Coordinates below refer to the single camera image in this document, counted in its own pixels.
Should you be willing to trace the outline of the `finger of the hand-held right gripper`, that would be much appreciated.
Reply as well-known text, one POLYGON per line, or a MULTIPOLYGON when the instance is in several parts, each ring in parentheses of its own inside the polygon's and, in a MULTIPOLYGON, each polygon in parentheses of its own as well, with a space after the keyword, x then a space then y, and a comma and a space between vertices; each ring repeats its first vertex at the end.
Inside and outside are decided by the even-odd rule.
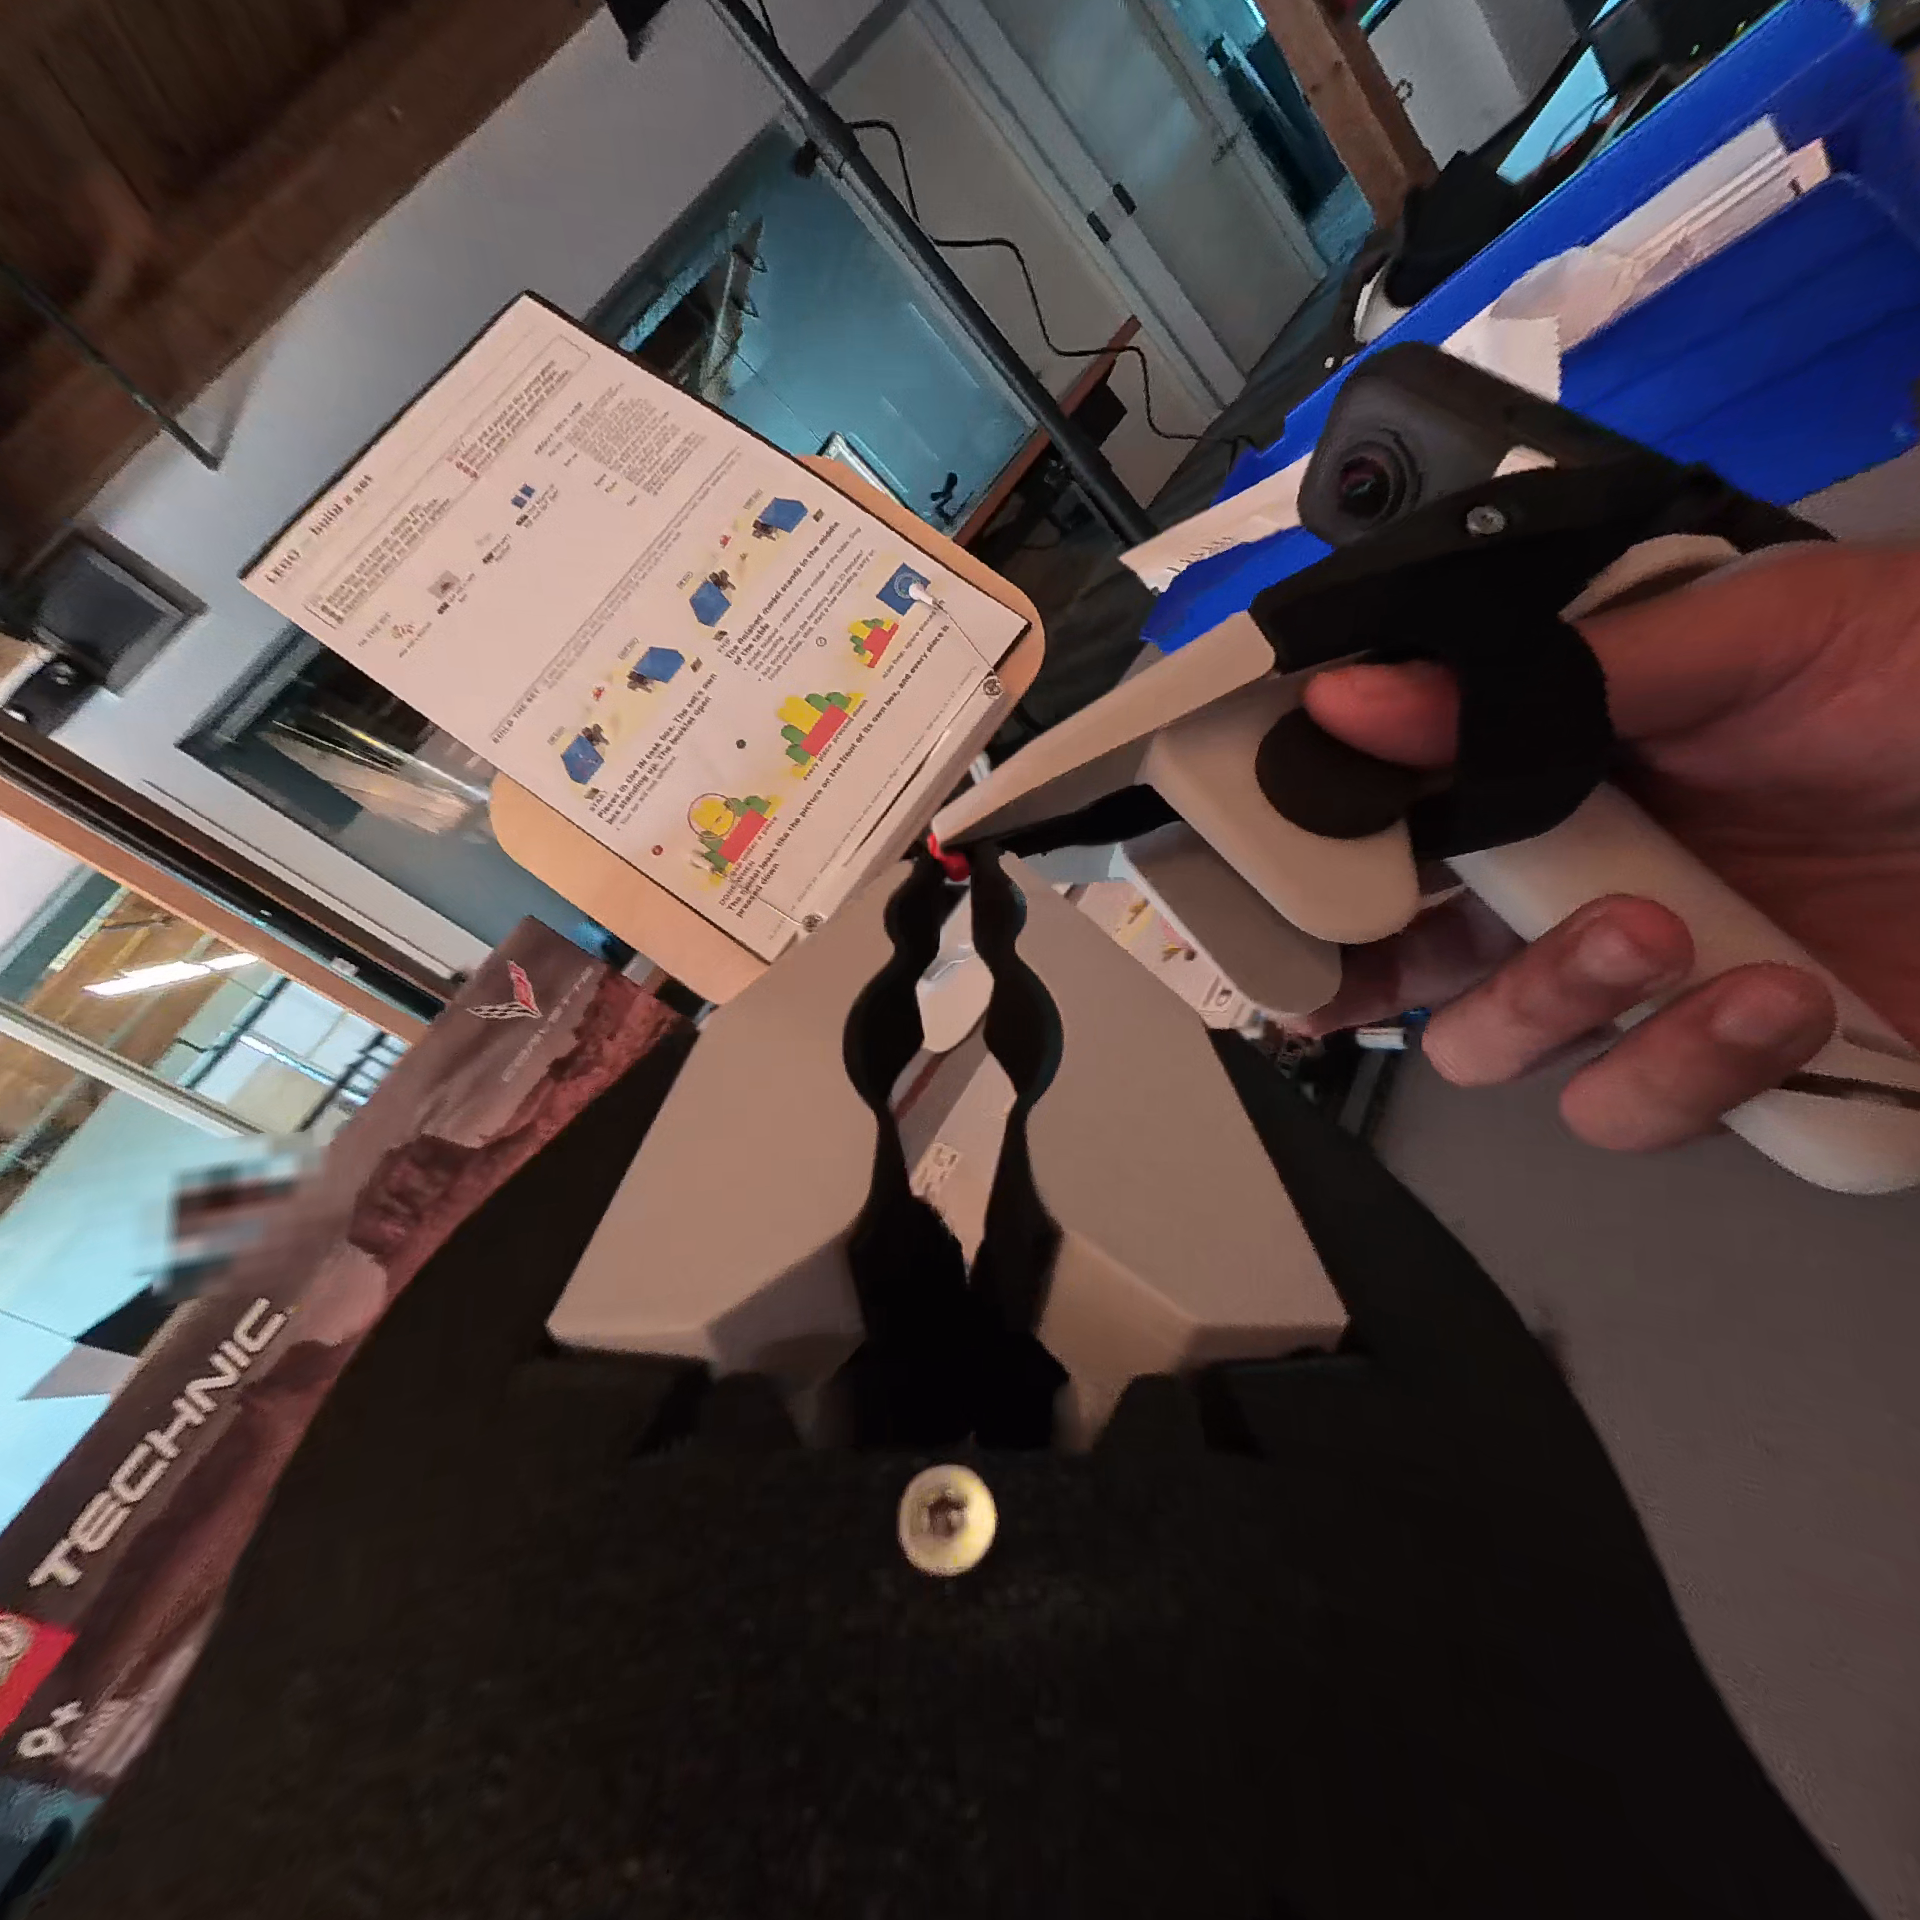
POLYGON ((1064 1022, 1168 1022, 1175 1004, 1186 1022, 1202 1022, 1064 896, 1082 880, 1143 889, 1249 1001, 1248 1022, 1308 1016, 1340 984, 1336 946, 1290 926, 1151 789, 1122 789, 1060 820, 966 847, 975 844, 999 852, 990 878, 1004 880, 1023 912, 1014 953, 1064 1022))
POLYGON ((1157 655, 1089 706, 1029 741, 930 823, 936 847, 1060 820, 1138 782, 1153 737, 1274 671, 1278 650, 1249 612, 1234 612, 1157 655))

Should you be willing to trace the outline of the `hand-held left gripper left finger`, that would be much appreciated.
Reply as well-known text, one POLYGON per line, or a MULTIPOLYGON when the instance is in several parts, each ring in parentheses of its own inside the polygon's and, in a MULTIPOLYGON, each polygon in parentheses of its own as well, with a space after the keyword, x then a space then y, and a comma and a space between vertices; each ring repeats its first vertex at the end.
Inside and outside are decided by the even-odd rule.
POLYGON ((754 1375, 817 1437, 868 1337, 958 1309, 890 1105, 950 906, 940 861, 897 861, 705 1016, 545 1317, 560 1350, 754 1375))

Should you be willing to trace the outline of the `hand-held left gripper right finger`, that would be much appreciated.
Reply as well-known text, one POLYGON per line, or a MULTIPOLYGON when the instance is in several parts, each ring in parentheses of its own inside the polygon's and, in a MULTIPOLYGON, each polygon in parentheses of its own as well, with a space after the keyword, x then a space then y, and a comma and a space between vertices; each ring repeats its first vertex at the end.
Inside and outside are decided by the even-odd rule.
POLYGON ((990 1444, 1093 1444, 1143 1378, 1334 1352, 1345 1308, 1216 1036, 1014 856, 972 861, 1014 1101, 972 1296, 990 1444))

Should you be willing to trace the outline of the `yellow car set box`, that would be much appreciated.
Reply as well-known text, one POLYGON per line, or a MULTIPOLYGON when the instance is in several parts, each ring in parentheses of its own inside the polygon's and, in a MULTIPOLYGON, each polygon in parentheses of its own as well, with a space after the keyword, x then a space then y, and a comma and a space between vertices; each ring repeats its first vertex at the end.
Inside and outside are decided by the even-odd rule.
POLYGON ((4 1857, 152 1740, 346 1362, 440 1246, 688 1022, 524 921, 325 1145, 191 1172, 157 1284, 53 1383, 111 1394, 4 1524, 4 1857))

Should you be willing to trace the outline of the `person's right hand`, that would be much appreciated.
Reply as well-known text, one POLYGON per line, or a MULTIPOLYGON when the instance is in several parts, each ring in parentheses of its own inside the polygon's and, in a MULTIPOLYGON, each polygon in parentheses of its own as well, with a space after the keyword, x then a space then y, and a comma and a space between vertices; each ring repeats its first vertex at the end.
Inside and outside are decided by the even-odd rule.
MULTIPOLYGON (((1626 791, 1910 1045, 1916 617, 1916 549, 1789 544, 1578 625, 1626 791)), ((1425 1062, 1492 1088, 1657 1001, 1570 1073, 1559 1113, 1589 1145, 1661 1152, 1808 1066, 1837 1024, 1808 970, 1753 964, 1689 986, 1692 966, 1661 903, 1599 896, 1525 942, 1458 896, 1345 948, 1340 992, 1287 1031, 1321 1039, 1425 1009, 1425 1062)))

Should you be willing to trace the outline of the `white crumpled paper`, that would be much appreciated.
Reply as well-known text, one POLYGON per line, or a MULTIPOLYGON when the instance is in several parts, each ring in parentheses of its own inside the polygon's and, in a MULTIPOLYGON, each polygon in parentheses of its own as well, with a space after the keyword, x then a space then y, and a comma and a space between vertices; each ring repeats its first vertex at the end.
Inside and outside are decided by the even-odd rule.
MULTIPOLYGON (((1442 340, 1445 362, 1559 400, 1564 358, 1629 309, 1706 263, 1831 178, 1822 140, 1786 149, 1774 124, 1745 128, 1598 240, 1550 255, 1442 340)), ((1122 565, 1149 591, 1189 566, 1302 524, 1311 455, 1130 545, 1122 565)))

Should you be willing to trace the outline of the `blue plastic bin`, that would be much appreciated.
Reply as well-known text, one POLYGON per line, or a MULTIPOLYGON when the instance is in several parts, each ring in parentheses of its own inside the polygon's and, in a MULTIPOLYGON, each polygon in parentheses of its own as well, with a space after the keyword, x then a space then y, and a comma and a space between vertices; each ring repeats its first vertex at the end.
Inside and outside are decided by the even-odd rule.
POLYGON ((1904 61, 1852 7, 1778 5, 1589 159, 1380 344, 1452 344, 1525 273, 1601 241, 1756 133, 1829 174, 1560 344, 1564 405, 1792 504, 1916 446, 1918 125, 1904 61))

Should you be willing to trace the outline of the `black metal pole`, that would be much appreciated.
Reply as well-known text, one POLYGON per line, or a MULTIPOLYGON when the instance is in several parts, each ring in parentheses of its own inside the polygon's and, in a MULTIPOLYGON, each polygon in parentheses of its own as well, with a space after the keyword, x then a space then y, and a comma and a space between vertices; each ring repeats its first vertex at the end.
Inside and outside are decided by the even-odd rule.
POLYGON ((993 369, 999 384, 1017 398, 1032 424, 1046 431, 1071 480, 1088 494, 1088 501, 1113 534, 1127 545, 1144 542, 1157 529, 1144 508, 1122 484, 1104 452, 1070 421, 1063 405, 997 327, 990 311, 973 298, 966 282, 897 198, 897 192, 866 159, 856 146, 856 135, 842 117, 786 56, 776 36, 758 21, 750 5, 708 1, 708 8, 720 18, 743 55, 774 86, 774 93, 798 121, 802 135, 820 149, 833 180, 849 192, 853 200, 870 215, 880 233, 909 260, 911 270, 945 311, 945 317, 993 369))

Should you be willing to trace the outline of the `printed instruction sheet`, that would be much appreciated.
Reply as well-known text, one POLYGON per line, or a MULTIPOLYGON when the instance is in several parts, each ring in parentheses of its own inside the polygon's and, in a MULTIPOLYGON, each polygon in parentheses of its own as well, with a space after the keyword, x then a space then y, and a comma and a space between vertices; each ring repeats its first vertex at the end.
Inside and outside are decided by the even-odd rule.
POLYGON ((1045 655, 1031 600, 518 295, 240 584, 612 860, 583 910, 722 999, 916 846, 1045 655))

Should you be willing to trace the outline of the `wooden post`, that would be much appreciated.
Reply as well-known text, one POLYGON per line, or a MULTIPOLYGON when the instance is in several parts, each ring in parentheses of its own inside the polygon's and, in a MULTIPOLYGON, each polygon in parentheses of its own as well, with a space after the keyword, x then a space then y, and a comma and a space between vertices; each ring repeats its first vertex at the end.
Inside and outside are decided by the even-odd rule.
POLYGON ((1425 144, 1360 30, 1358 1, 1262 1, 1260 8, 1311 117, 1373 208, 1400 202, 1412 184, 1434 178, 1425 144))

